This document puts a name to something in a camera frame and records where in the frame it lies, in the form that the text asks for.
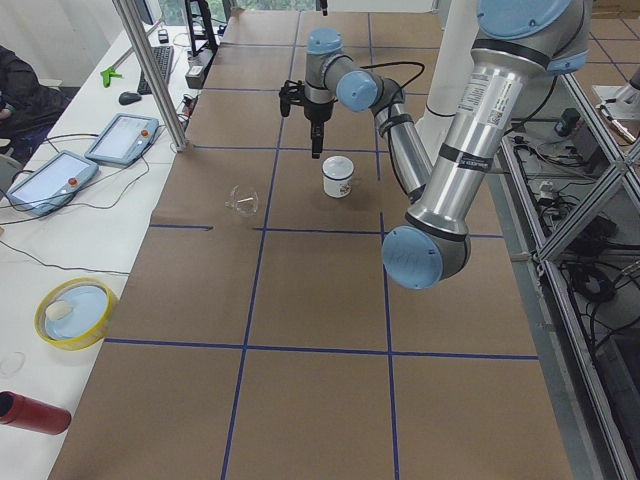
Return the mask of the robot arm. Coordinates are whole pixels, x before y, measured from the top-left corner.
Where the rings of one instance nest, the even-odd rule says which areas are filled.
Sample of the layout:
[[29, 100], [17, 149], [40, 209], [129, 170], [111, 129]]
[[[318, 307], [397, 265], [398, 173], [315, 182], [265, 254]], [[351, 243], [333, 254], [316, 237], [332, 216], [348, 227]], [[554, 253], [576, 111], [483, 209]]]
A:
[[426, 289], [465, 267], [471, 253], [466, 217], [517, 101], [533, 79], [585, 64], [592, 8], [589, 1], [454, 2], [430, 92], [449, 119], [433, 146], [426, 145], [426, 131], [434, 116], [414, 120], [396, 81], [357, 65], [337, 30], [309, 34], [300, 101], [313, 154], [322, 151], [335, 104], [368, 111], [409, 199], [405, 224], [382, 247], [384, 267], [397, 284]]

